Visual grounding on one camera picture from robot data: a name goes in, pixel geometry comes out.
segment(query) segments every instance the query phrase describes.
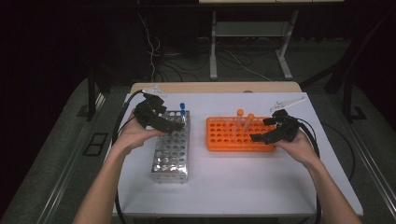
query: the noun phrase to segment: dark background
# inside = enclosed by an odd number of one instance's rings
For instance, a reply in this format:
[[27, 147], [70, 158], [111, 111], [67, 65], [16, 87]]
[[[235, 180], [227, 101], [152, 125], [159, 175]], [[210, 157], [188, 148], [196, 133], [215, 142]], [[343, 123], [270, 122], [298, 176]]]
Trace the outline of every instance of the dark background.
[[[342, 7], [302, 9], [293, 38], [361, 39], [392, 4], [393, 1], [385, 0], [350, 0]], [[95, 73], [101, 91], [109, 91], [115, 85], [148, 81], [149, 58], [145, 53], [148, 46], [137, 14], [127, 10], [88, 12], [76, 10], [74, 6], [74, 2], [64, 0], [3, 0], [0, 3], [3, 137], [0, 216], [29, 171], [68, 97], [89, 71]], [[222, 16], [229, 20], [247, 20], [262, 15], [257, 13], [228, 11]], [[179, 48], [191, 57], [197, 53], [196, 37], [210, 36], [210, 12], [152, 12], [150, 16], [150, 31], [167, 46]], [[363, 44], [350, 74], [396, 130], [395, 21], [393, 11], [371, 40]]]

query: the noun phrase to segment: forearm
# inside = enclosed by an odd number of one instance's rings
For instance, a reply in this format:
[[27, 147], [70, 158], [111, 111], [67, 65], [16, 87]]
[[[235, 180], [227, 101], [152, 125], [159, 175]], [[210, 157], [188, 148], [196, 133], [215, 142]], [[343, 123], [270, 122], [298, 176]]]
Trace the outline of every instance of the forearm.
[[324, 164], [317, 160], [306, 165], [306, 168], [314, 181], [326, 223], [361, 223]]
[[110, 223], [125, 155], [112, 148], [85, 196], [74, 223]]

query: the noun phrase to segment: person's right hand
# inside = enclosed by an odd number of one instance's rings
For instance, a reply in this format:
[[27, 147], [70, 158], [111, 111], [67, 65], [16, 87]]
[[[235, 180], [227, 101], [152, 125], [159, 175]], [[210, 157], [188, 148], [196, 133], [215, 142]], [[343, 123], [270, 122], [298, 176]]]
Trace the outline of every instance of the person's right hand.
[[318, 160], [318, 156], [306, 134], [298, 130], [297, 134], [292, 142], [285, 140], [278, 141], [274, 143], [276, 147], [282, 147], [291, 155], [296, 161], [302, 163], [305, 167], [309, 162]]

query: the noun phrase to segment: floor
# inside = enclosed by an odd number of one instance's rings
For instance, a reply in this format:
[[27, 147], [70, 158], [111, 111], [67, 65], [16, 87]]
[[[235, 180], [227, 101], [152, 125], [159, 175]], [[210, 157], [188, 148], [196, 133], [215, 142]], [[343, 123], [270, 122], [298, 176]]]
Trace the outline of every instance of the floor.
[[[220, 39], [218, 48], [218, 82], [222, 81], [285, 81], [275, 56], [279, 39], [255, 38], [237, 40]], [[286, 53], [292, 81], [302, 82], [333, 65], [344, 54], [348, 40], [292, 40]], [[209, 45], [200, 39], [200, 54], [186, 57], [167, 49], [161, 64], [156, 67], [155, 82], [204, 82], [209, 78]], [[341, 115], [342, 91], [327, 94], [323, 87], [327, 77], [303, 89], [317, 111], [319, 119], [345, 172], [351, 177], [364, 209], [362, 221], [371, 223], [396, 223], [384, 201], [375, 174], [363, 160], [363, 151], [372, 156], [390, 189], [396, 188], [396, 133], [389, 127], [375, 107], [358, 88], [353, 91], [353, 105], [363, 110], [367, 119], [348, 123]], [[92, 121], [78, 116], [78, 111], [88, 103], [84, 80], [70, 96], [62, 115], [58, 118], [46, 144], [25, 178], [1, 223], [70, 223], [86, 190], [93, 181], [106, 153], [99, 157], [85, 157], [81, 150], [92, 133], [112, 133], [128, 86], [117, 86], [105, 98], [98, 99], [98, 112]], [[138, 219], [143, 223], [313, 223], [308, 218], [160, 218]], [[112, 223], [120, 223], [117, 217]]]

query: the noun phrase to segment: hand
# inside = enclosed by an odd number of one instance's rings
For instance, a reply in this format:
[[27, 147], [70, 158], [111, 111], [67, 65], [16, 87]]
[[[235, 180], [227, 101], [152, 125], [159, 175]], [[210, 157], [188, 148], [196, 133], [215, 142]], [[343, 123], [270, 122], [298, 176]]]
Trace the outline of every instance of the hand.
[[305, 167], [309, 162], [318, 160], [318, 156], [306, 137], [306, 134], [301, 130], [297, 131], [292, 142], [281, 140], [274, 143], [274, 146], [285, 149], [289, 155], [296, 161], [302, 163]]
[[143, 128], [137, 122], [133, 112], [128, 120], [128, 123], [122, 128], [119, 138], [113, 145], [114, 148], [120, 148], [125, 156], [131, 153], [132, 149], [143, 146], [144, 142], [151, 137], [165, 134], [155, 129], [146, 130]]

